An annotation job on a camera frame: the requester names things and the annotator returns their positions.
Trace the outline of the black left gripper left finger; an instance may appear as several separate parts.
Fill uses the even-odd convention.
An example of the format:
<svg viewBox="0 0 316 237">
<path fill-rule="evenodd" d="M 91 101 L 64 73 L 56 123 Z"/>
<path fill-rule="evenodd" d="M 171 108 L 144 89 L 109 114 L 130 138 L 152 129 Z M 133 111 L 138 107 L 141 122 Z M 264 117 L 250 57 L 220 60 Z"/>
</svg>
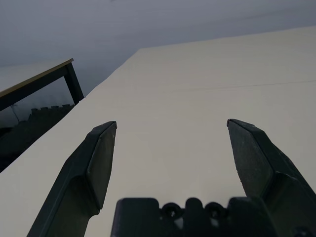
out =
<svg viewBox="0 0 316 237">
<path fill-rule="evenodd" d="M 82 237 L 100 213 L 111 176 L 117 124 L 93 128 L 65 161 L 32 227 L 30 237 Z"/>
</svg>

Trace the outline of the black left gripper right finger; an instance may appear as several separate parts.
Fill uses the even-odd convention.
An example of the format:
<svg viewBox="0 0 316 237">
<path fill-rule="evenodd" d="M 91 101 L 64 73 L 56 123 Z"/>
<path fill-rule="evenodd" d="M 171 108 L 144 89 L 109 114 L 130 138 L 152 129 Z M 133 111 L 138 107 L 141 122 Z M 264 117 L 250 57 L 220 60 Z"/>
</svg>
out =
<svg viewBox="0 0 316 237">
<path fill-rule="evenodd" d="M 247 197 L 263 201 L 280 237 L 316 235 L 316 194 L 264 131 L 227 121 L 238 176 Z"/>
</svg>

